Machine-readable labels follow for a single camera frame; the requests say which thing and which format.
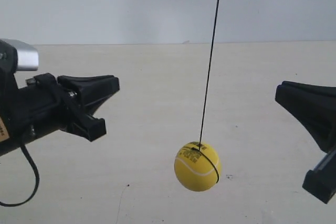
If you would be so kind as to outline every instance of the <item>white wall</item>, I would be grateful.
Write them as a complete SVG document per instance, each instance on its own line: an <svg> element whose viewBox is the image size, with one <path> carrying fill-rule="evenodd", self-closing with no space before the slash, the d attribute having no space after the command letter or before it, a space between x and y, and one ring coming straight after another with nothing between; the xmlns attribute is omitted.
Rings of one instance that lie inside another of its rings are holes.
<svg viewBox="0 0 336 224"><path fill-rule="evenodd" d="M0 0L0 37L32 44L210 42L216 0ZM334 40L336 0L221 0L217 42Z"/></svg>

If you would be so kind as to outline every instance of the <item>tennis ball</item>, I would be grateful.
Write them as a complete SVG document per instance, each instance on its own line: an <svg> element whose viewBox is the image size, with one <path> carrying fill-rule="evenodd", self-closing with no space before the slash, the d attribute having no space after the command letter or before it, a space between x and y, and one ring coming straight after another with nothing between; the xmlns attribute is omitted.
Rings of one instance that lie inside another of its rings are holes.
<svg viewBox="0 0 336 224"><path fill-rule="evenodd" d="M206 191L219 181L222 165L209 144L190 142L177 153L174 171L177 180L191 191Z"/></svg>

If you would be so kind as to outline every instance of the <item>black cable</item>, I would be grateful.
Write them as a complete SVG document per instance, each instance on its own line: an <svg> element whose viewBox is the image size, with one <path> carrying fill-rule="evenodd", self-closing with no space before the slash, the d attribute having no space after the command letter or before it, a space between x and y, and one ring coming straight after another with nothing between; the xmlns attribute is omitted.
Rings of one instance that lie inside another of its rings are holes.
<svg viewBox="0 0 336 224"><path fill-rule="evenodd" d="M204 106L203 106L201 134L200 134L200 136L199 136L200 143L199 143L199 145L198 145L198 150L201 150L201 141L202 141L203 127L204 127L204 117L205 117L205 106L206 106L206 100L207 100L207 95L208 95L208 86L209 86L209 79L210 79L210 70L211 70L212 53L213 53L213 50L214 50L214 40L215 40L215 32L216 32L216 24L217 24L218 7L219 7L219 0L217 0L217 4L216 4L216 13L215 13L214 29L213 29L213 34L212 34L211 50L210 50L210 59L209 59L209 69L208 69L208 76L207 76L207 80L206 80L206 89L205 89L205 98L204 98Z"/></svg>
<svg viewBox="0 0 336 224"><path fill-rule="evenodd" d="M39 183L40 183L40 175L39 175L39 172L38 172L38 169L37 169L37 166L36 164L34 163L32 157L30 156L25 144L24 144L24 141L22 141L22 139L26 137L26 134L23 134L21 137L19 137L17 139L18 141L18 144L21 148L21 151L23 153L23 155L26 157L26 159L28 160L29 164L31 165L32 169L33 169L33 172L34 172L34 175L35 175L35 187L34 187L34 190L33 190L33 193L25 200L25 201L22 201L20 203L16 203L16 204L7 204L7 203L3 203L0 201L0 206L3 206L3 207L18 207L18 206L21 206L25 203L27 203L28 201L30 201L36 194L37 192L37 189L38 189L38 186L39 186Z"/></svg>

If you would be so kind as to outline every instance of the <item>hanging string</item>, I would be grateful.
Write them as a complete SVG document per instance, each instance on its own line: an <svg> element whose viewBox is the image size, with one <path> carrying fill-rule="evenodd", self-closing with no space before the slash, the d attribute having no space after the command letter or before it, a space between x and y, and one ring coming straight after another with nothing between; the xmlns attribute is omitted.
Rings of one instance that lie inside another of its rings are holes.
<svg viewBox="0 0 336 224"><path fill-rule="evenodd" d="M205 89L205 98L204 98L204 106L203 106L203 115L202 115L202 125L201 125L201 134L199 136L200 142L198 145L198 150L201 150L201 141L203 136L203 127L204 127L204 117L205 117L205 107L206 107L206 100L208 95L208 87L209 87L209 79L210 79L210 71L211 71L211 61L212 61L212 53L214 50L214 40L215 40L215 33L216 33L216 24L217 24L217 15L218 15L218 7L219 7L219 0L217 0L216 4L216 13L215 13L215 21L214 21L214 29L212 34L212 41L211 41L211 50L210 50L210 59L209 59L209 69L208 69L208 76L206 80L206 89Z"/></svg>

